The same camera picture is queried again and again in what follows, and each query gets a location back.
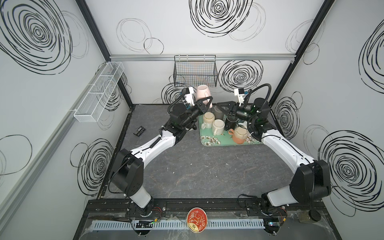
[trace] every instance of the gray mug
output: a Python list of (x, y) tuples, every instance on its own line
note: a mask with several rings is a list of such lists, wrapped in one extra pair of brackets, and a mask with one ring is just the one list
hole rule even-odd
[(215, 119), (224, 120), (224, 113), (217, 106), (213, 108), (212, 112), (215, 115)]

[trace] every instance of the wall shelf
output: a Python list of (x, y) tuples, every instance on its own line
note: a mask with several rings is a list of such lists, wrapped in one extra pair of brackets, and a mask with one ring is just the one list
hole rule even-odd
[(97, 122), (123, 73), (122, 62), (108, 62), (75, 111), (79, 122)]

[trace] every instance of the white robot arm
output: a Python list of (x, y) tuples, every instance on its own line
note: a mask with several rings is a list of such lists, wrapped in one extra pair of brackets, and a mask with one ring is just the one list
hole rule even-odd
[[(186, 109), (184, 104), (174, 105), (173, 111), (168, 111), (171, 118), (160, 129), (161, 134), (131, 151), (122, 149), (118, 153), (110, 179), (142, 208), (143, 212), (152, 207), (148, 207), (152, 197), (142, 186), (144, 168), (160, 153), (177, 144), (186, 133), (186, 128), (195, 129), (194, 123), (197, 116), (205, 113), (210, 105), (210, 102), (207, 105), (203, 104), (204, 100), (206, 99), (200, 99), (194, 105), (190, 104), (190, 109)], [(238, 104), (232, 102), (225, 104), (228, 105), (228, 103), (229, 107), (221, 110), (227, 115), (248, 116), (247, 120), (253, 122), (253, 127), (249, 128), (254, 131), (252, 136), (270, 147), (295, 174), (290, 185), (262, 195), (266, 202), (266, 212), (273, 207), (309, 202), (330, 195), (329, 167), (326, 162), (315, 161), (314, 158), (291, 144), (278, 130), (275, 130), (263, 117), (269, 113), (269, 107), (260, 107), (255, 100), (254, 107), (258, 108), (257, 105), (259, 105), (257, 114), (262, 120), (255, 122), (249, 118), (252, 115), (251, 110), (239, 107)]]

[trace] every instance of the black wire basket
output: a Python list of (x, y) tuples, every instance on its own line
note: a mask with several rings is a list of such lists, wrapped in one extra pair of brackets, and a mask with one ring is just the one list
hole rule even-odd
[(175, 87), (199, 85), (216, 87), (218, 73), (215, 55), (176, 55), (174, 59)]

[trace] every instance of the pink mug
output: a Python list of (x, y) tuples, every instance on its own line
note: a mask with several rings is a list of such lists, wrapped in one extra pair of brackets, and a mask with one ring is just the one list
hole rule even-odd
[(197, 87), (196, 100), (199, 100), (199, 99), (202, 99), (202, 98), (206, 98), (206, 97), (210, 97), (210, 96), (211, 96), (211, 91), (209, 90), (207, 85), (200, 85), (200, 86)]

